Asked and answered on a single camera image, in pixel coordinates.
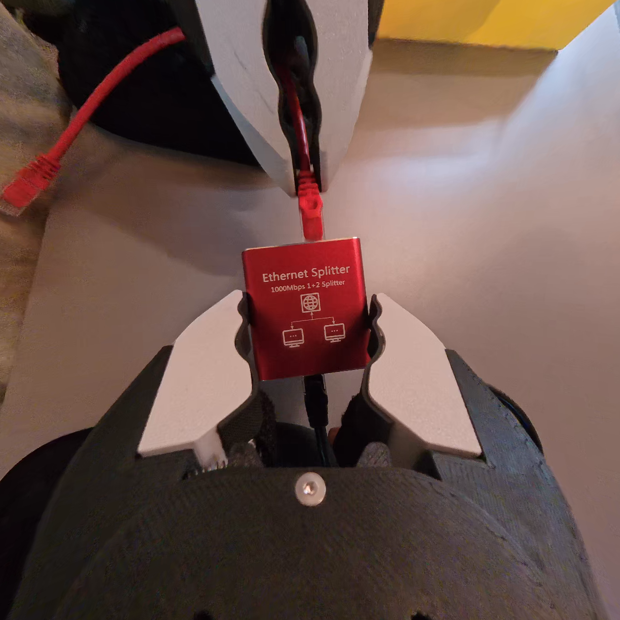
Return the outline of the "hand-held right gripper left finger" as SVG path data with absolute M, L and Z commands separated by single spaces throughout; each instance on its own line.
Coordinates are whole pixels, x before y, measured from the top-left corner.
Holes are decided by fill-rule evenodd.
M 192 450 L 203 469 L 221 468 L 231 448 L 260 428 L 259 380 L 250 360 L 247 298 L 234 290 L 175 340 L 137 451 Z

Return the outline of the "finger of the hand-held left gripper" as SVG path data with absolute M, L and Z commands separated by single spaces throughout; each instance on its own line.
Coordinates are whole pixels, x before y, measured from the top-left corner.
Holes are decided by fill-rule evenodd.
M 311 162 L 322 192 L 348 151 L 373 58 L 368 1 L 305 1 L 311 35 Z
M 280 91 L 263 47 L 267 1 L 196 1 L 214 68 L 212 82 L 261 168 L 296 195 L 290 145 L 278 106 Z

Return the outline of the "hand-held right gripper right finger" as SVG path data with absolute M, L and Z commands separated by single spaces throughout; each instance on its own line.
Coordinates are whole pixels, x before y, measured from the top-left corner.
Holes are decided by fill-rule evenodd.
M 482 456 L 445 345 L 388 295 L 371 299 L 371 333 L 377 339 L 361 393 L 388 422 L 394 461 L 417 461 L 426 451 L 460 458 Z

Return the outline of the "red ethernet splitter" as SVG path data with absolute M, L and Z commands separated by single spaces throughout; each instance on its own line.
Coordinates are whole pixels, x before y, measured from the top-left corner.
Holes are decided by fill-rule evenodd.
M 358 237 L 242 253 L 262 381 L 363 368 L 368 300 Z

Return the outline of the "yellow plastic bin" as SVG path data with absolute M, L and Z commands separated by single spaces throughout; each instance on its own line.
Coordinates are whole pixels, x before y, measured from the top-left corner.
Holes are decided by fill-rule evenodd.
M 384 1 L 377 38 L 558 51 L 614 1 Z

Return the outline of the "grey desk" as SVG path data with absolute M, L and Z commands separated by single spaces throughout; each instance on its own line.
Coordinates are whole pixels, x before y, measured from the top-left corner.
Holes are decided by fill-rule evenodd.
M 93 425 L 163 345 L 300 240 L 250 167 L 88 127 L 69 152 L 1 410 L 1 475 Z M 619 26 L 556 55 L 376 45 L 325 198 L 369 294 L 414 314 L 534 424 L 619 619 Z

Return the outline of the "black padded wrist rest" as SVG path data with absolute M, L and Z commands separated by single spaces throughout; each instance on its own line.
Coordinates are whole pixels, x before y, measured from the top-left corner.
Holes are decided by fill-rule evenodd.
M 175 1 L 76 1 L 58 48 L 60 82 L 79 108 L 130 52 L 179 26 Z M 137 143 L 258 167 L 189 41 L 158 51 L 101 103 L 97 127 Z

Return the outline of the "person's cream clothing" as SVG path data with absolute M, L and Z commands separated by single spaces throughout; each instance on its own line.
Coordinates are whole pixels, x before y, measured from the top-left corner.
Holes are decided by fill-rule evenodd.
M 1 188 L 47 151 L 68 122 L 69 104 L 55 68 L 57 53 L 1 6 Z M 17 357 L 20 331 L 42 245 L 50 200 L 25 214 L 1 213 L 1 401 Z

